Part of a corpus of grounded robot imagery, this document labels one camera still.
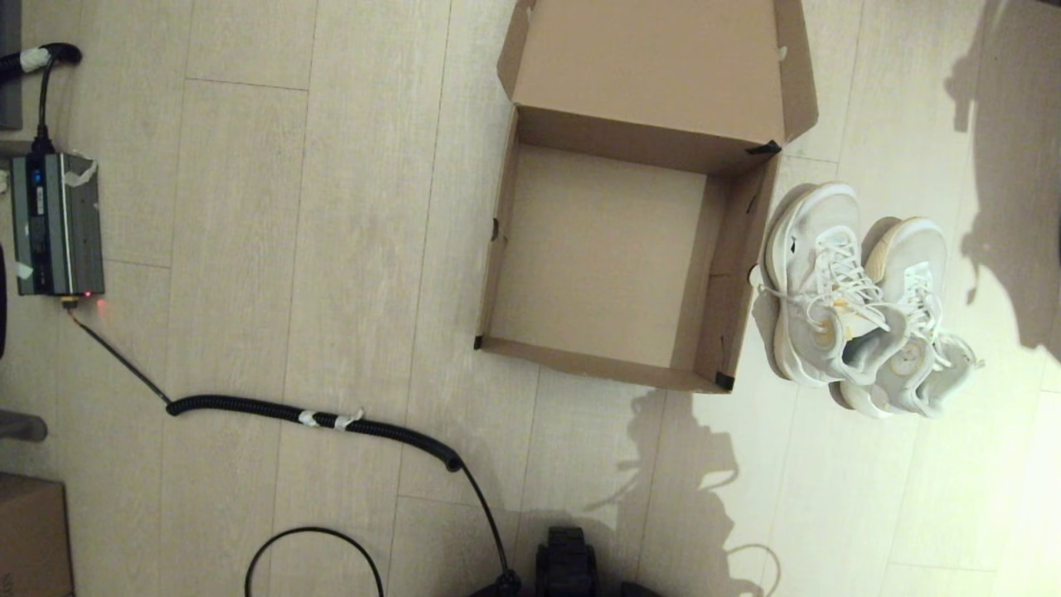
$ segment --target black device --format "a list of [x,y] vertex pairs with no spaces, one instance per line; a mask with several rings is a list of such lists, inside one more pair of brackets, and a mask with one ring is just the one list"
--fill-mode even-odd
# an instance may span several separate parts
[[93,161],[65,153],[12,159],[12,210],[19,294],[104,291]]
[[[538,547],[535,597],[597,597],[601,580],[596,552],[578,527],[551,527]],[[640,584],[624,582],[620,597],[660,597]]]

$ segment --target wooden floor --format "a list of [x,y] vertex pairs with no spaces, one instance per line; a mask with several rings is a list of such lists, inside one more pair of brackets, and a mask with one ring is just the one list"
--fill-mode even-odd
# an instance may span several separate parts
[[[753,326],[729,397],[471,351],[510,0],[23,4],[27,45],[85,52],[51,116],[101,160],[107,294],[80,314],[171,394],[364,408],[443,439],[528,581],[547,526],[573,522],[609,583],[667,597],[779,577],[779,596],[1061,595],[1061,10],[804,0],[821,119],[786,150],[779,194],[840,178],[866,230],[935,218],[944,326],[988,364],[944,419],[881,422],[776,377]],[[255,549],[306,524],[364,542],[394,597],[495,576],[474,495],[437,461],[170,419],[55,302],[10,312],[0,407],[51,437],[0,443],[0,468],[67,484],[81,597],[239,595]],[[256,586],[372,594],[319,538],[277,545]]]

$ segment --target white tape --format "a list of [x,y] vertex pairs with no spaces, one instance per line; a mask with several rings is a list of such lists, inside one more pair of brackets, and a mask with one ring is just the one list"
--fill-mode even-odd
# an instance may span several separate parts
[[88,170],[85,170],[81,174],[75,174],[75,173],[69,172],[69,171],[64,172],[63,173],[63,183],[66,185],[66,186],[68,186],[68,187],[80,187],[80,186],[84,185],[85,182],[87,182],[87,181],[89,181],[89,180],[92,179],[92,176],[95,175],[95,170],[99,166],[100,166],[100,162],[95,161],[95,160],[92,160],[92,164],[88,166]]
[[335,418],[335,431],[346,432],[346,426],[353,423],[354,421],[361,421],[365,418],[365,409],[359,408],[358,415],[353,417],[336,417]]
[[22,65],[22,72],[31,72],[48,64],[48,59],[51,57],[52,54],[48,50],[33,48],[32,50],[23,50],[18,55],[18,62]]
[[320,424],[313,419],[314,415],[316,415],[314,410],[303,410],[298,415],[298,422],[307,427],[319,427]]

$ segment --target coiled cable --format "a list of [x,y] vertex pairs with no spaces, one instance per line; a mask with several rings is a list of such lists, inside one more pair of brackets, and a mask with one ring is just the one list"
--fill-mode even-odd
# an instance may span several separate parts
[[[254,415],[257,417],[265,417],[268,419],[277,419],[280,421],[286,421],[289,423],[298,423],[301,425],[308,425],[310,427],[323,427],[328,429],[337,429],[342,432],[349,432],[351,434],[361,434],[364,436],[372,436],[377,438],[384,438],[387,440],[393,440],[396,442],[401,442],[403,444],[413,446],[415,449],[421,450],[431,456],[434,456],[438,460],[442,461],[446,466],[447,471],[450,473],[456,473],[457,471],[464,471],[465,476],[468,478],[468,482],[471,485],[472,490],[475,492],[475,497],[479,498],[480,506],[483,507],[483,512],[486,514],[486,521],[490,525],[490,532],[493,535],[493,544],[498,550],[498,559],[501,562],[501,577],[499,577],[499,586],[504,586],[506,592],[510,592],[515,595],[519,591],[520,581],[516,576],[516,573],[508,567],[508,558],[505,556],[505,546],[501,542],[501,533],[498,531],[498,524],[493,520],[493,513],[490,511],[490,506],[486,503],[486,497],[483,495],[483,491],[480,489],[479,484],[475,481],[475,477],[472,476],[471,471],[468,466],[460,459],[460,456],[451,449],[450,446],[443,444],[442,442],[420,434],[419,432],[414,432],[405,427],[400,427],[398,425],[392,425],[389,423],[381,423],[378,421],[366,421],[365,419],[358,418],[344,418],[331,412],[317,412],[311,411],[302,408],[298,408],[291,405],[282,405],[277,403],[271,403],[266,401],[259,401],[256,399],[242,399],[237,397],[223,397],[215,394],[202,394],[196,397],[188,397],[186,399],[180,399],[177,401],[170,400],[166,392],[163,392],[158,386],[156,386],[151,379],[140,372],[132,363],[122,356],[117,349],[115,349],[109,343],[107,343],[102,336],[97,334],[92,329],[88,328],[81,322],[73,315],[73,309],[76,308],[77,302],[73,297],[67,297],[63,302],[67,310],[67,314],[70,315],[70,319],[73,320],[79,328],[85,331],[92,340],[99,343],[108,353],[110,353],[118,363],[122,364],[133,375],[135,375],[140,382],[147,386],[152,392],[154,392],[163,403],[166,403],[166,412],[171,417],[179,417],[182,414],[193,411],[193,410],[224,410],[229,412],[242,412],[246,415]],[[258,563],[258,559],[261,555],[277,540],[296,532],[323,532],[325,534],[330,534],[346,541],[347,543],[353,545],[368,561],[368,565],[372,568],[372,574],[376,577],[377,589],[379,591],[380,597],[383,596],[383,582],[380,580],[379,570],[376,568],[376,563],[368,556],[358,542],[352,539],[331,529],[326,529],[321,527],[302,527],[298,529],[291,529],[284,531],[273,539],[265,542],[258,552],[255,555],[254,559],[250,561],[250,566],[247,568],[247,575],[244,583],[244,593],[246,597],[250,597],[250,579],[254,574],[255,565]]]

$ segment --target shoe sole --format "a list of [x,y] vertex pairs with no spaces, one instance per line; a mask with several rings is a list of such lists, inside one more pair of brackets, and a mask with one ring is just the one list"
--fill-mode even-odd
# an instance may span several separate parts
[[884,279],[884,267],[888,262],[888,256],[891,252],[892,246],[901,243],[906,236],[921,230],[935,230],[940,235],[943,234],[943,230],[936,222],[933,222],[928,217],[918,216],[903,220],[891,226],[873,246],[873,250],[869,253],[869,259],[866,260],[866,275],[874,282],[880,283]]
[[888,419],[894,415],[876,406],[872,394],[862,386],[850,382],[840,382],[840,394],[851,408],[870,419]]
[[[788,251],[788,235],[792,231],[793,222],[799,213],[800,208],[807,201],[834,194],[840,194],[835,190],[841,190],[843,194],[854,196],[854,190],[845,182],[825,182],[819,185],[793,200],[781,217],[778,218],[770,231],[770,241],[766,249],[766,275],[773,283],[773,288],[785,292],[788,287],[788,274],[785,269],[785,256]],[[788,333],[788,310],[783,304],[778,310],[778,326],[773,329],[773,359],[778,364],[781,373],[788,380],[810,388],[824,388],[829,386],[816,377],[812,377],[803,368],[803,359],[796,353],[792,338]]]

